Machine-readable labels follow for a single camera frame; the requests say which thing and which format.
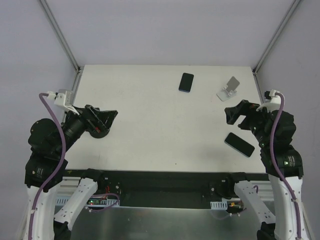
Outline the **blue-edged black smartphone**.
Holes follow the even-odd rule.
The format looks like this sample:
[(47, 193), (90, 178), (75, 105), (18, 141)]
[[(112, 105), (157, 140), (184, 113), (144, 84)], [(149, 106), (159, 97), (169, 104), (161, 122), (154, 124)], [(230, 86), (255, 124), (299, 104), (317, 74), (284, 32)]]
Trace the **blue-edged black smartphone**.
[(182, 74), (178, 90), (181, 92), (189, 93), (192, 88), (193, 80), (194, 80), (193, 74), (184, 72)]

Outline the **black round-base phone stand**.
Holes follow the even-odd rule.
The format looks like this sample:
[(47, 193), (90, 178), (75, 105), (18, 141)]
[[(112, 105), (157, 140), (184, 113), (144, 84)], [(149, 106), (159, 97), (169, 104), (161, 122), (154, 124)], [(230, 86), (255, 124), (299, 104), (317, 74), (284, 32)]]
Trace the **black round-base phone stand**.
[(100, 129), (99, 127), (94, 127), (93, 129), (88, 130), (89, 134), (95, 139), (102, 139), (108, 135), (110, 128)]

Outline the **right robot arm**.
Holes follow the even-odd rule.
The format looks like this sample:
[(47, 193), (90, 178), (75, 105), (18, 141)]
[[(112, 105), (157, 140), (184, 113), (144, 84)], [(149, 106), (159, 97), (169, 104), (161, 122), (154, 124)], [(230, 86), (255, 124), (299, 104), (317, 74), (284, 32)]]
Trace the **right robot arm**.
[(226, 194), (239, 197), (255, 219), (259, 240), (309, 238), (302, 210), (303, 161), (291, 144), (296, 131), (294, 116), (283, 110), (284, 105), (284, 97), (279, 95), (262, 105), (242, 100), (224, 110), (229, 125), (233, 125), (239, 116), (245, 117), (238, 127), (251, 131), (257, 139), (261, 161), (271, 184), (275, 214), (267, 212), (267, 206), (243, 173), (225, 184)]

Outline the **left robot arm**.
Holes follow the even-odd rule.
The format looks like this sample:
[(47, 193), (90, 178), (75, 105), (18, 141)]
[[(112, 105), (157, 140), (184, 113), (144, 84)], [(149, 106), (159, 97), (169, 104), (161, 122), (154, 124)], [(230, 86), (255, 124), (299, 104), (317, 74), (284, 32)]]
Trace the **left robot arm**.
[(85, 132), (104, 138), (118, 115), (86, 105), (68, 111), (63, 123), (43, 118), (30, 129), (31, 155), (25, 166), (24, 183), (29, 197), (25, 240), (69, 240), (75, 220), (94, 195), (107, 193), (104, 173), (89, 168), (82, 174), (68, 202), (55, 213), (55, 202), (68, 161), (66, 152)]

